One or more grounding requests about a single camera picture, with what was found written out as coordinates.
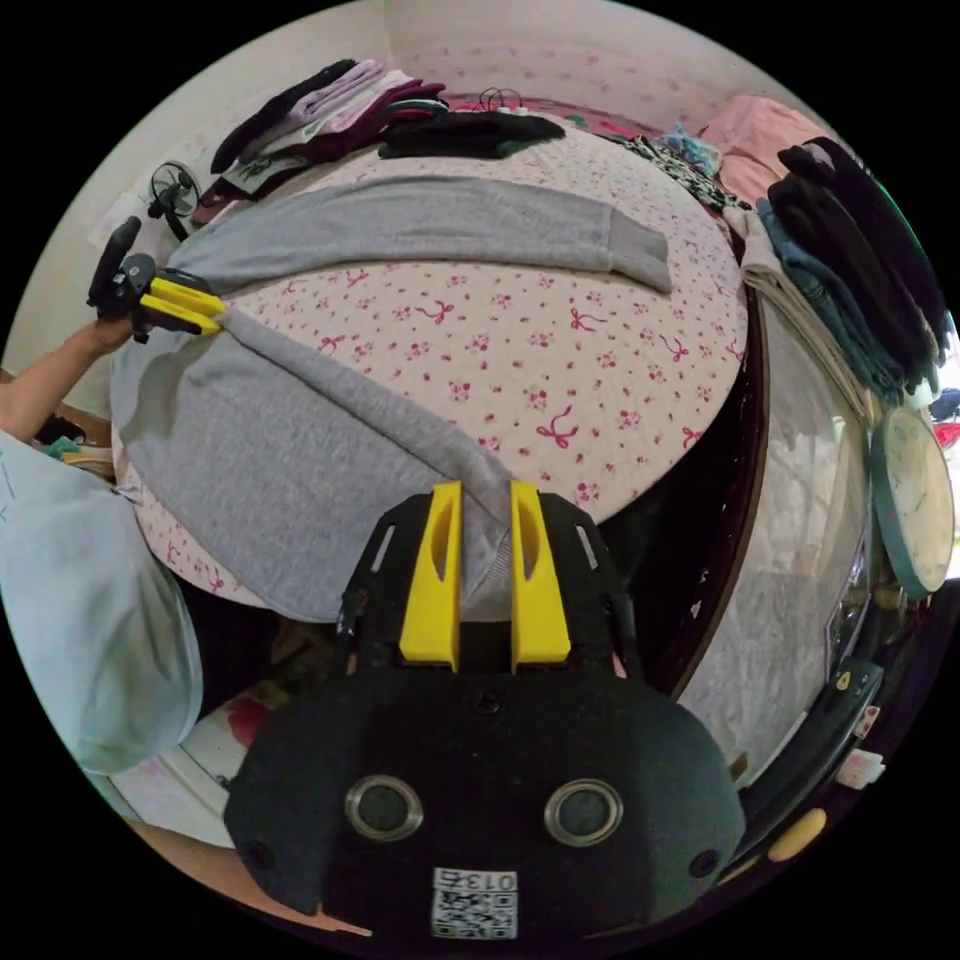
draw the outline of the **folded clothes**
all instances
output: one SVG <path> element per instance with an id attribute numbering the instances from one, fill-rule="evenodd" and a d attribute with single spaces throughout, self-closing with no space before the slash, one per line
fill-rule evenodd
<path id="1" fill-rule="evenodd" d="M 804 180 L 826 187 L 843 204 L 873 249 L 909 290 L 930 325 L 943 362 L 949 324 L 936 273 L 890 195 L 840 144 L 819 137 L 778 154 Z"/>
<path id="2" fill-rule="evenodd" d="M 830 267 L 849 289 L 871 332 L 896 359 L 910 390 L 936 381 L 937 346 L 909 293 L 891 276 L 840 201 L 827 189 L 788 174 L 769 190 L 770 204 L 790 236 Z"/>
<path id="3" fill-rule="evenodd" d="M 873 336 L 846 285 L 828 266 L 791 239 L 768 200 L 757 201 L 757 215 L 784 272 L 833 335 L 857 378 L 882 400 L 900 406 L 906 384 L 903 368 Z"/>
<path id="4" fill-rule="evenodd" d="M 442 83 L 420 84 L 411 80 L 401 88 L 382 94 L 349 130 L 322 134 L 307 143 L 297 143 L 238 164 L 203 194 L 194 222 L 209 223 L 234 200 L 262 200 L 307 167 L 336 163 L 350 153 L 379 142 L 384 130 L 396 119 L 390 112 L 395 106 L 399 107 L 408 97 L 416 102 L 431 102 L 443 89 Z M 438 100 L 432 102 L 438 109 L 447 109 Z"/>
<path id="5" fill-rule="evenodd" d="M 389 103 L 396 100 L 396 94 L 400 92 L 409 93 L 421 88 L 422 81 L 408 77 L 402 70 L 391 70 L 354 91 L 333 109 L 324 110 L 317 119 L 306 126 L 272 140 L 260 152 L 264 155 L 283 153 L 302 147 L 321 135 L 343 133 L 353 127 L 375 104 Z M 442 84 L 439 85 L 439 89 L 444 89 Z"/>
<path id="6" fill-rule="evenodd" d="M 313 90 L 298 100 L 282 120 L 244 147 L 239 161 L 246 163 L 275 140 L 332 114 L 362 91 L 373 87 L 385 74 L 386 67 L 379 60 L 360 61 L 339 80 L 320 90 Z"/>
<path id="7" fill-rule="evenodd" d="M 512 113 L 448 113 L 433 120 L 391 126 L 380 156 L 473 157 L 495 160 L 534 143 L 559 140 L 566 131 L 545 117 Z"/>
<path id="8" fill-rule="evenodd" d="M 356 60 L 338 60 L 312 77 L 272 97 L 252 117 L 248 117 L 239 127 L 227 134 L 223 143 L 217 147 L 217 152 L 210 164 L 210 172 L 223 173 L 248 143 L 282 120 L 301 97 L 312 90 L 321 90 L 335 80 L 339 80 L 356 65 Z"/>
<path id="9" fill-rule="evenodd" d="M 863 388 L 850 368 L 850 361 L 810 301 L 784 272 L 760 217 L 752 210 L 739 207 L 728 207 L 723 216 L 744 241 L 740 262 L 743 282 L 777 308 L 820 361 L 857 418 L 866 424 L 868 413 Z"/>

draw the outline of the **pink clothing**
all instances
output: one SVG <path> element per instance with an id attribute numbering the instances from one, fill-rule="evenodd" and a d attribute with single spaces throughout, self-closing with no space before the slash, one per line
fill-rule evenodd
<path id="1" fill-rule="evenodd" d="M 777 159 L 780 150 L 827 136 L 802 113 L 751 93 L 733 97 L 700 134 L 724 155 L 720 182 L 751 204 L 766 197 L 770 186 L 787 175 Z"/>
<path id="2" fill-rule="evenodd" d="M 960 440 L 960 423 L 936 423 L 933 432 L 937 436 L 937 443 L 946 450 Z"/>

